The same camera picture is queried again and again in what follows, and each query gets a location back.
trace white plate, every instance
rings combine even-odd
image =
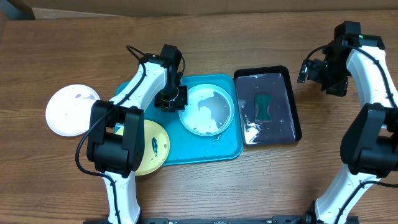
[[[70,85],[60,89],[45,109],[50,129],[61,136],[77,136],[90,126],[91,107],[100,96],[85,85]]]
[[[188,105],[178,112],[182,124],[192,133],[213,136],[231,124],[234,103],[221,87],[201,84],[188,90]]]

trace wet surface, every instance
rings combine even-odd
[[[217,128],[220,129],[228,120],[231,110],[228,101],[218,92],[213,92],[214,96],[199,101],[198,109],[206,107],[210,110],[211,119],[216,122]]]
[[[282,74],[239,77],[236,91],[246,144],[295,141],[293,118]]]

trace black tray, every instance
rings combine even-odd
[[[237,70],[234,73],[235,86],[236,86],[236,79],[238,77],[247,77],[247,76],[251,76],[251,75],[270,74],[270,73],[280,73],[283,76],[285,87],[286,87],[286,94],[287,94],[287,98],[289,100],[291,118],[292,118],[292,121],[294,124],[294,131],[295,131],[294,141],[299,141],[302,138],[302,131],[301,131],[299,116],[297,114],[297,109],[296,109],[296,105],[295,105],[295,101],[294,101],[294,95],[293,95],[292,84],[290,82],[289,70],[286,67],[279,65],[279,66],[273,66],[273,67],[248,68],[248,69]],[[243,134],[243,138],[245,139],[244,132],[245,132],[245,130],[244,130],[243,123],[242,123],[242,134]],[[267,143],[260,142],[260,143],[255,143],[255,144],[247,144],[247,142],[244,141],[245,145],[247,145],[247,146],[280,144],[280,143],[289,143],[289,142],[292,142],[292,141],[286,141],[286,142],[276,141],[276,142],[271,142],[271,143],[270,142],[267,142]]]

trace white paper plate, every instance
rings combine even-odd
[[[99,100],[97,92],[85,85],[70,85],[60,89],[45,109],[50,129],[61,136],[77,136],[90,126],[91,107]]]

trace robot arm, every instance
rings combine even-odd
[[[390,73],[386,65],[386,52],[379,47],[362,46],[362,50],[371,54],[379,60],[381,67],[386,73],[387,81],[393,99],[398,101],[398,92],[392,82]],[[358,91],[361,107],[365,103],[380,103],[385,107],[392,108],[391,102],[386,98],[386,87],[377,66],[364,54],[357,50],[352,50],[346,61],[347,70],[354,78],[355,86]]]
[[[380,37],[361,35],[359,23],[345,22],[336,27],[331,44],[359,47],[379,60],[392,97],[397,101],[398,93],[386,66],[384,44]],[[390,171],[397,170],[396,138],[379,136],[380,129],[386,125],[390,132],[397,131],[394,125],[397,111],[392,109],[387,97],[381,71],[369,57],[346,47],[326,49],[323,53],[326,54],[324,61],[304,61],[298,82],[303,82],[308,76],[309,80],[321,83],[322,90],[326,90],[327,94],[345,96],[347,76],[352,75],[362,107],[341,142],[340,155],[344,164],[328,190],[314,204],[314,223],[322,221],[330,224],[336,223],[340,209],[360,183],[380,181]],[[346,223],[350,210],[371,186],[368,184],[359,190],[337,223]]]
[[[113,186],[103,178],[110,210],[107,223],[117,224],[117,213],[123,224],[135,224],[139,219],[135,171],[145,148],[144,111],[154,98],[155,107],[160,107],[162,111],[185,109],[187,87],[180,85],[182,72],[177,72],[181,58],[181,52],[170,45],[164,45],[159,56],[145,54],[141,60],[145,62],[146,74],[141,84],[123,104],[115,108],[115,113],[98,124],[88,136],[87,158],[95,163],[96,170],[104,172],[115,182],[119,211],[114,206]],[[90,127],[138,85],[143,75],[144,67],[140,64],[136,75],[120,94],[109,102],[96,101],[91,109]],[[123,136],[106,132],[105,127],[113,128],[116,123],[124,124]]]

